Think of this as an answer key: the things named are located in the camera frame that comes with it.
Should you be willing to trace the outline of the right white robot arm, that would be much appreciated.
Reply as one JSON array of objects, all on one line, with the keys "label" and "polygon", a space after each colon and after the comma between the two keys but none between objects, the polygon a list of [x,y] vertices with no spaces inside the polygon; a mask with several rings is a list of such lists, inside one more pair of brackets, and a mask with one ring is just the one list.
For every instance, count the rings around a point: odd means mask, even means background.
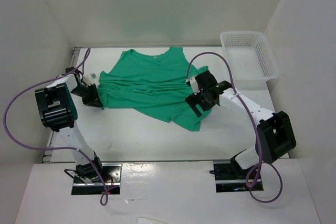
[{"label": "right white robot arm", "polygon": [[186,103],[197,117],[209,111],[214,106],[222,106],[243,120],[251,122],[256,128],[257,136],[255,146],[245,149],[230,159],[230,173],[235,178],[242,178],[248,169],[257,165],[259,161],[272,164],[277,159],[293,150],[297,143],[287,113],[274,112],[255,103],[228,81],[217,82],[215,77],[207,70],[186,80],[192,88],[192,94]]}]

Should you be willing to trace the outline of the green tank top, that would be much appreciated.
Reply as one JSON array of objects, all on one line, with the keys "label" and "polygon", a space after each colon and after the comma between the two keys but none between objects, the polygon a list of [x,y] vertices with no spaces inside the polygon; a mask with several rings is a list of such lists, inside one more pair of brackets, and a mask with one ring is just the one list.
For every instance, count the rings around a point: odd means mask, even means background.
[{"label": "green tank top", "polygon": [[185,77],[206,70],[208,66],[190,65],[181,47],[171,47],[156,56],[130,49],[121,54],[110,72],[101,72],[98,95],[103,108],[132,108],[154,119],[174,122],[188,131],[198,132],[209,112],[197,117],[185,102],[192,94]]}]

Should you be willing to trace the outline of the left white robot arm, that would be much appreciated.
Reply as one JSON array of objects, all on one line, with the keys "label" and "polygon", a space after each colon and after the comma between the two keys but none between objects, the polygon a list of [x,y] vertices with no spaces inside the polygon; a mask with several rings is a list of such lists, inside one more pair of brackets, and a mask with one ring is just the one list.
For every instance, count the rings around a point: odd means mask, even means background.
[{"label": "left white robot arm", "polygon": [[72,95],[82,99],[85,106],[102,108],[94,75],[83,76],[74,67],[66,69],[66,76],[45,88],[35,90],[39,116],[44,127],[56,132],[69,147],[76,163],[76,174],[93,182],[104,176],[100,158],[87,144],[77,125],[78,112]]}]

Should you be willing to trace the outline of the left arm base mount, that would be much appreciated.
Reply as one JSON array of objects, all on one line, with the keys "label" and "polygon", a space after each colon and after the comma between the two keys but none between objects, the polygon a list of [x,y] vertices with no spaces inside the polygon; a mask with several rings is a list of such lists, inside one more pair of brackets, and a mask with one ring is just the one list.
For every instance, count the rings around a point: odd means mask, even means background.
[{"label": "left arm base mount", "polygon": [[[93,178],[80,177],[74,169],[64,169],[64,172],[72,179],[72,195],[102,195],[104,187],[101,180],[95,174]],[[102,179],[108,189],[109,195],[120,194],[122,164],[102,163]]]}]

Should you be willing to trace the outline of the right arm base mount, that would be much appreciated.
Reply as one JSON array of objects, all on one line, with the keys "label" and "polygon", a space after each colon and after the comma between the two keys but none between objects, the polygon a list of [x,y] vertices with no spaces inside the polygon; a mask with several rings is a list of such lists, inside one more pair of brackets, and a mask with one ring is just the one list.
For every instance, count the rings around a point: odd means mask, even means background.
[{"label": "right arm base mount", "polygon": [[213,168],[209,171],[215,179],[217,193],[233,193],[249,191],[245,179],[247,170],[236,174],[229,161],[214,161]]}]

